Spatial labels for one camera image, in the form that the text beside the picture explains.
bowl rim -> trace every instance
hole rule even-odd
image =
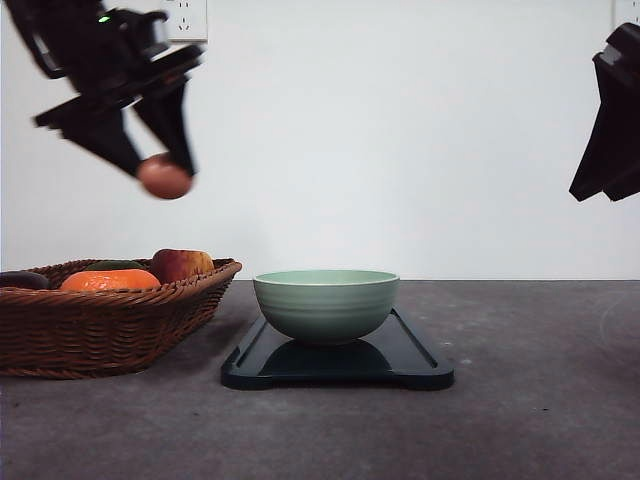
[[[377,273],[389,275],[389,278],[380,280],[371,280],[368,282],[345,282],[345,283],[298,283],[298,282],[278,282],[273,280],[265,280],[260,277],[265,275],[278,275],[283,273],[306,273],[306,272],[358,272],[358,273]],[[298,269],[298,270],[278,270],[275,272],[266,272],[253,277],[253,281],[257,283],[266,283],[269,285],[286,285],[295,287],[348,287],[355,285],[376,285],[381,283],[391,283],[400,280],[400,277],[391,272],[383,272],[382,270],[363,270],[353,268],[310,268],[310,269]]]

basket rim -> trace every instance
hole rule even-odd
[[[100,291],[78,291],[78,290],[31,290],[26,288],[2,287],[0,288],[0,305],[21,305],[21,304],[83,304],[91,306],[93,303],[122,304],[122,305],[142,305],[142,304],[163,304],[177,299],[186,299],[212,286],[221,284],[242,269],[242,264],[232,258],[214,259],[217,262],[224,261],[225,264],[214,270],[193,275],[191,277],[165,283],[159,287],[145,289],[114,289]],[[43,270],[66,268],[71,265],[90,263],[94,259],[72,260],[65,263],[50,265],[47,267],[34,267],[26,271],[40,272]],[[136,259],[139,262],[149,262],[149,259]]]

tabletop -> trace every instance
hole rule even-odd
[[[453,364],[452,387],[224,387],[259,316],[234,281],[144,372],[0,378],[0,477],[637,478],[640,282],[403,281],[396,303]]]

white wall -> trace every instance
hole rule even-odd
[[[234,257],[239,278],[640,277],[640,195],[568,193],[608,0],[210,0],[209,25],[186,99],[201,173],[162,202],[32,127],[70,90],[3,16],[3,268],[173,247]]]

wicker basket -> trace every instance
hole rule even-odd
[[[97,260],[34,268],[52,288]],[[148,267],[149,260],[136,260]],[[0,375],[58,379],[134,373],[207,323],[242,265],[145,290],[0,289]]]

